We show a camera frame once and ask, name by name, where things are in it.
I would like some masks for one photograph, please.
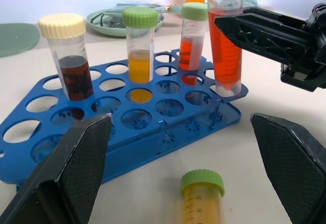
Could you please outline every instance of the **table surface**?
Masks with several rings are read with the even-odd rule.
[[[180,24],[159,30],[155,52],[179,48],[179,34],[165,35],[171,31],[169,28],[178,29],[177,26]],[[90,66],[126,58],[125,39],[105,41],[103,38],[99,42],[86,40]],[[50,50],[42,45],[0,59],[0,122],[37,81],[56,73]],[[203,56],[212,60],[208,33]],[[242,112],[240,122],[103,184],[90,224],[176,223],[180,178],[194,169],[210,169],[222,175],[226,224],[291,223],[266,176],[250,114],[259,112],[286,118],[302,124],[317,139],[322,139],[326,93],[321,89],[309,93],[281,83],[280,64],[266,58],[244,51],[242,60],[242,82],[249,93],[246,98],[233,102]],[[14,195],[15,186],[0,182],[0,213]]]

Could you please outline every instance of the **test tube rack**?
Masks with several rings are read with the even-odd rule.
[[[73,112],[83,118],[112,113],[103,183],[238,122],[241,113],[230,102],[244,97],[248,89],[242,85],[240,94],[220,97],[211,89],[215,81],[208,75],[213,64],[202,57],[200,70],[182,70],[178,52],[156,53],[153,80],[143,85],[131,82],[127,71],[107,72],[114,65],[127,67],[127,60],[91,67],[100,77],[93,80],[94,95],[83,101],[69,101],[62,88],[47,90],[45,84],[58,79],[57,75],[41,79],[0,125],[0,180],[19,188],[77,121]],[[157,60],[161,55],[168,56],[167,63]],[[185,75],[193,75],[197,84],[183,83]],[[125,85],[104,91],[108,81]],[[134,89],[150,91],[151,100],[143,104],[131,101],[128,94]],[[58,102],[39,113],[27,110],[29,103],[44,96],[56,97]],[[29,120],[39,122],[29,139],[15,144],[4,140],[11,127]]]

